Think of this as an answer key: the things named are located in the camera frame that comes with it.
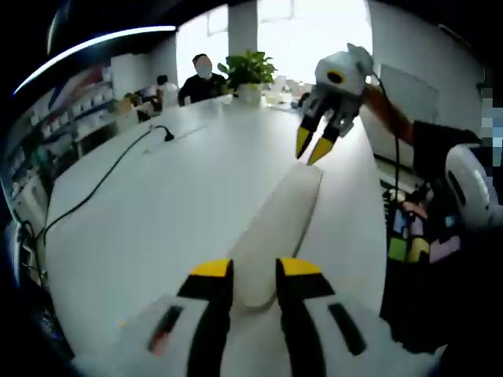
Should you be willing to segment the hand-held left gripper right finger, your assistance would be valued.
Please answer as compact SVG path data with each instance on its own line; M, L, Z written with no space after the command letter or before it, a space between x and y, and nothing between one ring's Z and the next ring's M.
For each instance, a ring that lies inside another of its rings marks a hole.
M338 295L317 265L278 258L276 289L292 375L397 374L397 347L389 327Z

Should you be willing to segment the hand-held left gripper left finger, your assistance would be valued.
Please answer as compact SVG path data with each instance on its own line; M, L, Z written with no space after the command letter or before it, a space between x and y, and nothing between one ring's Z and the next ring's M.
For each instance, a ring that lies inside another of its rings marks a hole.
M176 295L129 319L113 348L120 376L218 376L230 327L233 261L204 262Z

